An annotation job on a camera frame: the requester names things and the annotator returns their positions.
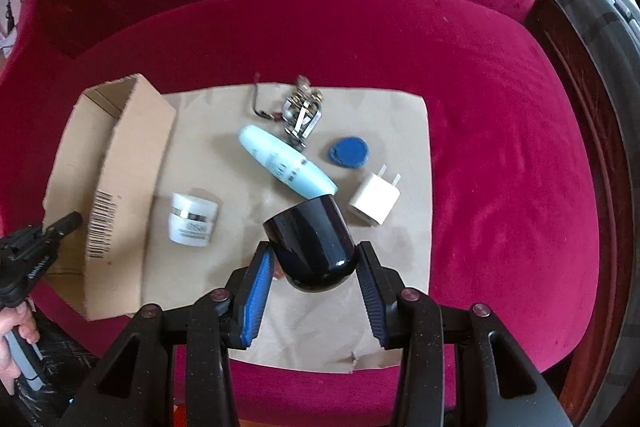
hand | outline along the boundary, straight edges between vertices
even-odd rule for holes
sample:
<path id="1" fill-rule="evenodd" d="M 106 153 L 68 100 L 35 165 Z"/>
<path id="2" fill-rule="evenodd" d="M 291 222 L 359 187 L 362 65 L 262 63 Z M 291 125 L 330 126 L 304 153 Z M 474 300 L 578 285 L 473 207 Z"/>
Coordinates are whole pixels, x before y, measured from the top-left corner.
<path id="1" fill-rule="evenodd" d="M 0 311 L 0 380 L 9 394 L 14 393 L 14 381 L 20 376 L 20 369 L 12 359 L 4 337 L 14 326 L 18 326 L 18 333 L 28 343 L 35 344 L 40 340 L 36 321 L 27 302 L 23 302 L 17 308 L 5 308 Z"/>
<path id="2" fill-rule="evenodd" d="M 282 270 L 282 266 L 280 266 L 280 261 L 276 259 L 276 263 L 273 269 L 273 276 L 276 279 L 282 279 L 284 277 L 284 272 Z"/>

metal mechanical part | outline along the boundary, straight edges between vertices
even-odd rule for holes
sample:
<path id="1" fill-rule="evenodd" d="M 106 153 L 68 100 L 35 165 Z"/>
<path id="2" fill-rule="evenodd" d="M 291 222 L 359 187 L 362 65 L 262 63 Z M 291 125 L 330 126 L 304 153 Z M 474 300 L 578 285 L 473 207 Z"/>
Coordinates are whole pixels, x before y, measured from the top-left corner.
<path id="1" fill-rule="evenodd" d="M 253 112 L 265 120 L 283 122 L 290 146 L 298 151 L 304 150 L 306 140 L 322 117 L 322 100 L 324 100 L 322 92 L 317 87 L 311 87 L 306 76 L 300 75 L 296 79 L 293 92 L 283 103 L 282 111 L 268 113 L 257 108 L 259 80 L 260 74 L 256 73 L 252 96 Z"/>
<path id="2" fill-rule="evenodd" d="M 474 304 L 471 309 L 478 317 L 484 318 L 491 315 L 491 308 L 489 308 L 489 306 L 487 306 L 486 304 L 482 304 L 482 302 L 478 302 L 478 304 Z"/>

gray handle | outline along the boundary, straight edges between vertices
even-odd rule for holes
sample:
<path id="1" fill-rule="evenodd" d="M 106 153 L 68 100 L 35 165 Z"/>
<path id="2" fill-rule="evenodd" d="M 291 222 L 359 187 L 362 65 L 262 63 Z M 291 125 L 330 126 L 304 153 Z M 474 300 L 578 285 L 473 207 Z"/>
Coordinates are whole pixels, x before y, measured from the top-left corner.
<path id="1" fill-rule="evenodd" d="M 44 385 L 42 378 L 39 377 L 36 368 L 31 365 L 27 355 L 25 354 L 21 343 L 16 336 L 18 333 L 16 331 L 17 328 L 14 328 L 12 331 L 9 331 L 5 335 L 6 341 L 9 344 L 9 351 L 11 352 L 11 356 L 15 360 L 15 363 L 20 368 L 20 371 L 24 375 L 24 378 L 27 379 L 29 383 L 29 387 L 31 387 L 34 391 L 39 391 Z M 36 353 L 36 356 L 42 360 L 42 353 L 38 349 L 36 344 L 27 344 L 27 346 L 32 347 Z"/>

wire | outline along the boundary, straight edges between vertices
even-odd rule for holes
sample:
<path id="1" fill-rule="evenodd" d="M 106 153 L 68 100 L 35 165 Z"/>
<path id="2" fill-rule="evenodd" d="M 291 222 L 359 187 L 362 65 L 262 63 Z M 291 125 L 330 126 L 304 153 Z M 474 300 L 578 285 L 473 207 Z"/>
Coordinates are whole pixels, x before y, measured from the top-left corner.
<path id="1" fill-rule="evenodd" d="M 254 113 L 256 116 L 259 116 L 260 118 L 264 118 L 265 120 L 274 120 L 273 116 L 270 115 L 268 112 L 263 111 L 263 110 L 258 110 L 257 105 L 258 105 L 258 81 L 260 81 L 260 73 L 256 73 L 254 76 L 254 95 L 252 96 L 252 100 L 251 100 L 251 109 L 254 110 Z"/>
<path id="2" fill-rule="evenodd" d="M 15 28 L 15 18 L 14 11 L 11 8 L 11 0 L 6 0 L 6 13 L 4 14 L 6 18 L 6 34 L 8 35 Z"/>

cardboard flap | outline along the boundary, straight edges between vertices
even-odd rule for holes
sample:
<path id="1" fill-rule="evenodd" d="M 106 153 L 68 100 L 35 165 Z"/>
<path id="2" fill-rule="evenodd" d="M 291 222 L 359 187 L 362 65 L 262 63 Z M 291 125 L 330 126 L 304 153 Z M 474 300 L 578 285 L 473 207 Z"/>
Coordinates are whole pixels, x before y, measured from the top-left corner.
<path id="1" fill-rule="evenodd" d="M 146 223 L 174 118 L 134 74 L 85 90 L 66 124 L 45 222 L 77 210 L 85 225 L 62 242 L 49 282 L 89 320 L 140 307 Z"/>

